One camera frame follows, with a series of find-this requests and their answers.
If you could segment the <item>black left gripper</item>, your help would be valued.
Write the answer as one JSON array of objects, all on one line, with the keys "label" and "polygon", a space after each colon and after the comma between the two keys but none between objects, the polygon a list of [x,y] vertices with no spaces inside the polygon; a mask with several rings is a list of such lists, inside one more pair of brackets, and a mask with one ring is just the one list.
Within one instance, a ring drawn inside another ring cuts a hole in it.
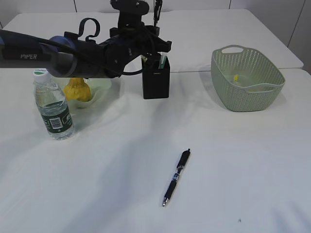
[{"label": "black left gripper", "polygon": [[111,6],[119,11],[118,26],[111,28],[106,41],[106,64],[116,73],[123,73],[128,63],[143,55],[148,61],[160,59],[160,53],[168,53],[172,41],[159,37],[159,27],[145,25],[142,16],[149,12],[144,0],[111,0]]}]

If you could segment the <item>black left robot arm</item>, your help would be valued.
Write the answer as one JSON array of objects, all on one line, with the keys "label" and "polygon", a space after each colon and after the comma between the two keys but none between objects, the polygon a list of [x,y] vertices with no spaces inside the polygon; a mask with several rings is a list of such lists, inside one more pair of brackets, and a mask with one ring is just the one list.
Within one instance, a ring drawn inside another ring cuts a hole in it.
[{"label": "black left robot arm", "polygon": [[139,56],[147,66],[159,61],[162,52],[169,52],[171,41],[159,37],[156,24],[146,25],[142,16],[149,12],[144,0],[113,0],[118,10],[117,27],[109,30],[109,38],[97,43],[100,24],[94,34],[81,40],[87,19],[79,24],[78,33],[44,39],[7,30],[0,32],[0,66],[2,68],[45,68],[57,78],[115,78],[125,74],[125,67]]}]

